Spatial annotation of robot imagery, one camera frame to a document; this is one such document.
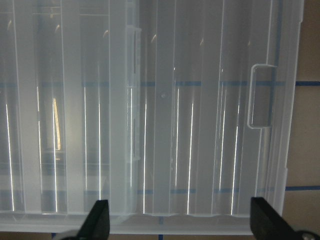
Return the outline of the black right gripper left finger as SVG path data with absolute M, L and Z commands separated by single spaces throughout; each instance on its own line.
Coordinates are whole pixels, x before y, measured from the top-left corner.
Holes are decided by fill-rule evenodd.
M 77 240 L 107 240 L 110 235 L 108 200 L 97 200 L 76 234 Z

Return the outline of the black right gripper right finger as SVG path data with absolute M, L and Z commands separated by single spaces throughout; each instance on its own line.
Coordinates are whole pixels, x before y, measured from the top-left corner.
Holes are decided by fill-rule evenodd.
M 263 197 L 250 200 L 250 230 L 256 240 L 303 239 Z

